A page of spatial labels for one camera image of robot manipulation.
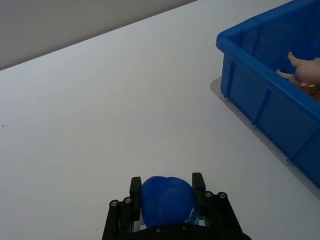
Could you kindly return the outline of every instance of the white surface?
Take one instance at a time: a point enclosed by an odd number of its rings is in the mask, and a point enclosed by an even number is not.
[[[253,240],[319,239],[319,200],[210,90],[218,32],[283,2],[200,0],[0,72],[0,239],[100,240],[131,177],[192,172]]]

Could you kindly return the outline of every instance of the doll leg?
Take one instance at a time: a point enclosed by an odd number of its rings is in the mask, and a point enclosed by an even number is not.
[[[291,65],[294,66],[294,67],[298,67],[298,66],[301,65],[301,64],[310,62],[309,60],[303,60],[303,59],[298,59],[298,58],[296,58],[296,57],[292,54],[291,51],[290,51],[289,54],[288,54],[288,59],[290,60]]]
[[[284,79],[288,79],[289,82],[292,83],[293,85],[296,85],[296,86],[300,86],[301,85],[301,83],[296,80],[296,77],[295,77],[294,74],[284,73],[284,72],[280,71],[280,69],[278,69],[276,71],[276,73],[279,74]]]

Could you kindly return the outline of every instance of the blue plastic bin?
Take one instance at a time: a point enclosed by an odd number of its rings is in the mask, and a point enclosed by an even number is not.
[[[276,74],[320,57],[320,0],[294,0],[217,36],[221,91],[320,188],[320,103]]]

